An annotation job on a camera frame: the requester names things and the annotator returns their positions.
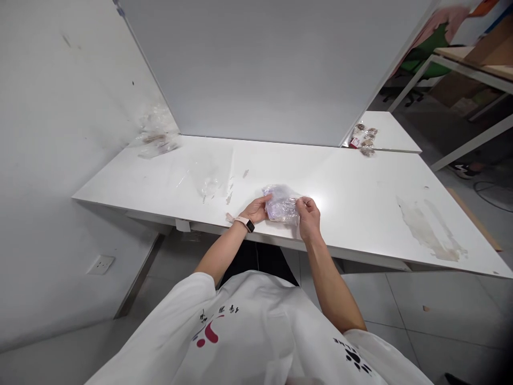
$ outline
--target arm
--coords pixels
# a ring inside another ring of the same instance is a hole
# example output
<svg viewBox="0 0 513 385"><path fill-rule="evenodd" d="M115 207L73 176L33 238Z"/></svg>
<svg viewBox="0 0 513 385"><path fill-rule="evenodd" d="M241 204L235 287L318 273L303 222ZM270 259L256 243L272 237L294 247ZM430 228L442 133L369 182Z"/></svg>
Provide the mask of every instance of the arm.
<svg viewBox="0 0 513 385"><path fill-rule="evenodd" d="M358 305L340 276L321 236L321 213L311 198L296 202L299 233L305 242L312 269L315 291L326 318L341 332L367 330Z"/></svg>
<svg viewBox="0 0 513 385"><path fill-rule="evenodd" d="M271 198L272 195L269 194L255 199L239 216L251 219L254 224L263 221L267 218L265 203ZM217 286L226 269L235 258L235 254L239 250L246 234L246 227L242 223L235 221L228 231L221 235L210 247L194 272L207 273L214 279L214 284Z"/></svg>

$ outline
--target red graphic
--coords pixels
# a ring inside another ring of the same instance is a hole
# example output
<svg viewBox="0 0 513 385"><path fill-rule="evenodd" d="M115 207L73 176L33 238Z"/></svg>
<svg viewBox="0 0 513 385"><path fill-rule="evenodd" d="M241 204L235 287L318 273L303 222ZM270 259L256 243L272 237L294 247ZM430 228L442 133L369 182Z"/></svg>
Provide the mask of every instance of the red graphic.
<svg viewBox="0 0 513 385"><path fill-rule="evenodd" d="M214 331L212 330L212 322L214 322L214 320L210 321L207 325L207 327L205 328L205 337L207 337L207 339L212 342L212 343L216 343L217 341L219 341L219 336L217 334L214 333ZM196 335L193 337L193 341L198 338L198 334L201 333L203 329L201 329L198 333L196 333ZM203 346L205 345L205 340L203 338L200 338L198 340L198 342L196 342L196 346L199 347L199 348L202 348Z"/></svg>

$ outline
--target white table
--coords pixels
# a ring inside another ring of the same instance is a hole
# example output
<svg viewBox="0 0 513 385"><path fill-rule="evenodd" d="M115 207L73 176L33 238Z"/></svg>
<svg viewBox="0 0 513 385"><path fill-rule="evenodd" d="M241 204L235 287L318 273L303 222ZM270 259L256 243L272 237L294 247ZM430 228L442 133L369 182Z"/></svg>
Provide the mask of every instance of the white table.
<svg viewBox="0 0 513 385"><path fill-rule="evenodd" d="M183 147L151 160L139 158L137 148L124 149L73 198L134 218L163 224L178 218L192 229L220 233L230 226L226 212L236 215L263 186L284 183L315 199L334 257L405 271L414 263L513 278L417 154L376 151L365 158L340 148L182 139ZM213 197L197 192L193 160L199 169L208 164L225 170ZM297 229L270 221L257 224L248 239L305 249ZM458 261L446 260L451 256Z"/></svg>
<svg viewBox="0 0 513 385"><path fill-rule="evenodd" d="M465 56L473 49L473 47L447 47L437 48L428 60L422 65L417 71L415 76L406 85L404 90L392 103L389 112L393 112L395 108L401 103L401 101L408 95L410 90L417 84L421 79L424 72L431 63L438 63L444 67L450 68L453 71L457 71L469 78L480 81L481 83L487 84L491 87L500 89L507 94L513 94L513 68L508 66L482 66L476 67L471 63L464 61ZM457 148L450 154L444 156L439 161L435 162L431 169L438 171L441 168L447 166L449 163L461 158L466 153L478 148L483 143L486 143L497 135L502 134L513 126L513 114L504 118L497 124L490 127L488 130L477 135L475 138L469 140L467 143Z"/></svg>
<svg viewBox="0 0 513 385"><path fill-rule="evenodd" d="M387 111L365 111L361 120L368 127L378 129L374 139L374 149L421 153L417 143L408 135L399 122Z"/></svg>

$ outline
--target office chair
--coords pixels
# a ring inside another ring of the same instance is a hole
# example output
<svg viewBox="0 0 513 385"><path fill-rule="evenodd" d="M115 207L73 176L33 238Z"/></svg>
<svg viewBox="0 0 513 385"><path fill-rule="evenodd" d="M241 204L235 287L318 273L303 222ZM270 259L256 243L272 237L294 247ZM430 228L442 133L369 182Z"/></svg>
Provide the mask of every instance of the office chair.
<svg viewBox="0 0 513 385"><path fill-rule="evenodd" d="M399 78L401 76L413 76L417 73L417 71L422 67L425 61L433 54L436 48L444 48L444 47L461 47L461 45L450 45L445 39L445 32L448 23L440 24L438 28L433 32L433 34L428 37L425 41L423 41L420 45L412 50L406 55L404 60L398 69L398 74L395 78ZM445 68L437 63L431 63L429 68L422 75L421 80L427 80L431 78L438 78L440 76L444 76L450 72L450 69ZM388 101L390 98L397 97L403 87L393 87L391 90L380 92L381 95L386 93L386 97L383 99L383 102ZM420 102L424 98L424 93L418 91L414 88L406 96L409 99L409 102L406 103L406 107L410 107L415 101L415 96L418 96L417 101Z"/></svg>

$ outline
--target wall socket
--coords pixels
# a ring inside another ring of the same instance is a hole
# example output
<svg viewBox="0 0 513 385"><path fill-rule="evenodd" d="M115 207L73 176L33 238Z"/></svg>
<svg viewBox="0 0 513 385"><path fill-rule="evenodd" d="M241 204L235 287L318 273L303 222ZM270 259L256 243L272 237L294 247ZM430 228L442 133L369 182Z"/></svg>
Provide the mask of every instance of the wall socket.
<svg viewBox="0 0 513 385"><path fill-rule="evenodd" d="M106 273L110 265L114 262L114 257L98 256L95 262L91 265L87 274L103 275Z"/></svg>

